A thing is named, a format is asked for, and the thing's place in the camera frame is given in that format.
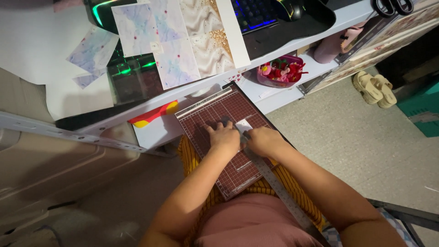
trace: computer mouse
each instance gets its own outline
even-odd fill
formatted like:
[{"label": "computer mouse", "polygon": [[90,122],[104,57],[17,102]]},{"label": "computer mouse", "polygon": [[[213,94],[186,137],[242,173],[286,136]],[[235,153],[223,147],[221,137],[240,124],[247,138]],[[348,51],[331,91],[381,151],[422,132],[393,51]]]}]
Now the computer mouse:
[{"label": "computer mouse", "polygon": [[300,19],[305,11],[299,0],[271,0],[271,3],[279,19],[288,22]]}]

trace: teal box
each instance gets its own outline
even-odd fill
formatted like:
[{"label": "teal box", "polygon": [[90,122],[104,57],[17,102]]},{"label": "teal box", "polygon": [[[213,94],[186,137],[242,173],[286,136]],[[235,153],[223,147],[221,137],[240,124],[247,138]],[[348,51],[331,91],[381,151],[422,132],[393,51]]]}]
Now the teal box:
[{"label": "teal box", "polygon": [[396,104],[426,137],[439,136],[439,77],[434,81],[433,86]]}]

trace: sandal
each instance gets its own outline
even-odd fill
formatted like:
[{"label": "sandal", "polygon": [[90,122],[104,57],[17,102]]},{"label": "sandal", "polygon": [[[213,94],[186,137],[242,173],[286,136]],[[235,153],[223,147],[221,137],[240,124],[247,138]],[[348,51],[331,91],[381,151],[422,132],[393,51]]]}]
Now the sandal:
[{"label": "sandal", "polygon": [[363,99],[368,104],[375,104],[383,99],[383,94],[374,86],[377,82],[370,74],[360,71],[354,76],[353,85],[357,91],[363,94]]},{"label": "sandal", "polygon": [[376,83],[374,83],[374,86],[383,94],[383,99],[378,101],[378,106],[387,109],[396,104],[396,97],[392,92],[393,85],[389,82],[389,80],[382,75],[376,75],[375,79]]}]

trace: pink plastic basket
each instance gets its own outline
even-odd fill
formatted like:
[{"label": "pink plastic basket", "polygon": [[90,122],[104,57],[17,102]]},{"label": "pink plastic basket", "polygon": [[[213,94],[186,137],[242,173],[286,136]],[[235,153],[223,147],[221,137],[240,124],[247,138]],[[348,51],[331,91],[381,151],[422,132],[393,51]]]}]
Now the pink plastic basket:
[{"label": "pink plastic basket", "polygon": [[[299,65],[303,64],[303,60],[301,58],[295,57],[295,56],[290,56],[290,55],[283,55],[279,58],[280,60],[286,60],[287,63],[297,63]],[[302,77],[301,74],[299,74],[296,78],[296,80],[294,82],[283,82],[283,81],[277,81],[277,80],[272,80],[272,79],[268,79],[265,76],[263,76],[260,73],[260,68],[258,67],[258,81],[259,83],[269,86],[269,87],[278,87],[278,88],[286,88],[286,87],[291,87],[294,84],[296,84],[296,82],[298,82],[300,80],[300,78]]]}]

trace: metal ruler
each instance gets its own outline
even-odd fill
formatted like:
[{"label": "metal ruler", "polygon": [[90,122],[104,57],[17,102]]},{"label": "metal ruler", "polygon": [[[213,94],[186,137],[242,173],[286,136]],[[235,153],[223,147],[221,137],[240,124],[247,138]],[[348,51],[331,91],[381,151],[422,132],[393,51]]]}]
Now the metal ruler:
[{"label": "metal ruler", "polygon": [[265,164],[262,160],[261,156],[255,154],[250,148],[244,148],[244,152],[249,159],[252,160],[253,164],[262,174],[262,176],[267,180],[270,184],[271,188],[276,192],[279,198],[284,202],[287,206],[290,213],[296,218],[299,225],[302,229],[314,237],[317,241],[320,242],[324,247],[331,247],[329,243],[326,241],[325,237],[319,232],[319,230],[315,227],[315,225],[311,222],[309,217],[302,211],[302,209],[297,205],[297,203],[291,198],[290,194],[288,194],[285,187],[279,182],[270,168]]}]

